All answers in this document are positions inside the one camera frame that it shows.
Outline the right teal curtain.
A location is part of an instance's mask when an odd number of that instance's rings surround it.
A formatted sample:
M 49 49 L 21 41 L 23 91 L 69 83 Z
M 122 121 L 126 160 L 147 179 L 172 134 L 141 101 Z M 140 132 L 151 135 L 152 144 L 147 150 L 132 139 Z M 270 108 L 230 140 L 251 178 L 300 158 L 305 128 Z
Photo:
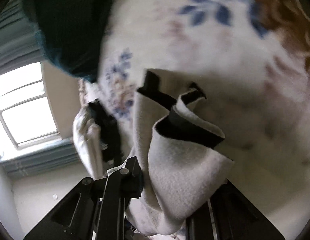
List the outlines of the right teal curtain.
M 21 0 L 9 0 L 0 14 L 0 75 L 43 60 Z

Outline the window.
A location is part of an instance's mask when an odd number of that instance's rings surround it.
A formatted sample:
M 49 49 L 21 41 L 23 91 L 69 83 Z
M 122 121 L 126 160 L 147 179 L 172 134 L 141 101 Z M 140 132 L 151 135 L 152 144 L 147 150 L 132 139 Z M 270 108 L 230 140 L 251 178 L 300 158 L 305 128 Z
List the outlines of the window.
M 0 157 L 59 139 L 41 63 L 0 75 Z

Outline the folded black garment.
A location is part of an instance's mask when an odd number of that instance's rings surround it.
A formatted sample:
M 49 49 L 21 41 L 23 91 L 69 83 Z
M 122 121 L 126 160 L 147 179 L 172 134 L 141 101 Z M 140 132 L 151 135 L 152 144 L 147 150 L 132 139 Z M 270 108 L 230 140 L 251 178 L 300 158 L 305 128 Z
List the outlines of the folded black garment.
M 88 112 L 100 128 L 100 146 L 104 162 L 122 163 L 121 138 L 116 119 L 107 113 L 98 100 L 88 103 Z

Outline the dark teal plush blanket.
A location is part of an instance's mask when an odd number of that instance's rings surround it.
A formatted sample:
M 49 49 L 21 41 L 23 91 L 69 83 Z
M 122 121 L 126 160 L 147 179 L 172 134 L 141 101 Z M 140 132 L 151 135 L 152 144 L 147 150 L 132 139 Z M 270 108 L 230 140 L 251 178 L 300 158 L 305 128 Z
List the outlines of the dark teal plush blanket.
M 98 79 L 101 41 L 113 0 L 22 0 L 44 57 L 91 83 Z

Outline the floral plaid bed blanket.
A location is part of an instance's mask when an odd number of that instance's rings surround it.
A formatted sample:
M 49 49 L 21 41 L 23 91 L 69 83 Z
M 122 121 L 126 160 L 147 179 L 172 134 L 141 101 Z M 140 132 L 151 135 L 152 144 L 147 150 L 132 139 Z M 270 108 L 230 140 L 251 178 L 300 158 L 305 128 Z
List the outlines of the floral plaid bed blanket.
M 124 157 L 152 134 L 148 70 L 222 129 L 229 180 L 285 239 L 310 239 L 310 0 L 113 0 L 98 80 L 85 84 L 118 121 Z

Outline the folded white garment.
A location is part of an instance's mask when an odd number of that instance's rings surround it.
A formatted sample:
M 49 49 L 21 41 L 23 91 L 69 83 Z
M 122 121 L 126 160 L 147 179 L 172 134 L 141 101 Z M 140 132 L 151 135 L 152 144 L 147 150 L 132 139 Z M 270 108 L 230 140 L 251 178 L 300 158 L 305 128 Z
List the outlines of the folded white garment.
M 98 180 L 105 178 L 100 127 L 89 113 L 89 105 L 83 106 L 75 116 L 72 125 L 73 144 L 88 174 Z

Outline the beige long sleeve shirt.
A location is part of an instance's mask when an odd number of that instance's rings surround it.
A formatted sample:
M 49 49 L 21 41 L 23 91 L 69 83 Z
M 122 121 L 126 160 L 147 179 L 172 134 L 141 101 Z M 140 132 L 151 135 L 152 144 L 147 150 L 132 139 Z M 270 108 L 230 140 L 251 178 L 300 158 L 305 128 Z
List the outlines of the beige long sleeve shirt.
M 168 70 L 148 69 L 135 92 L 131 155 L 143 172 L 144 188 L 126 215 L 144 235 L 179 230 L 233 167 L 215 150 L 223 131 L 195 112 L 206 101 L 196 83 Z

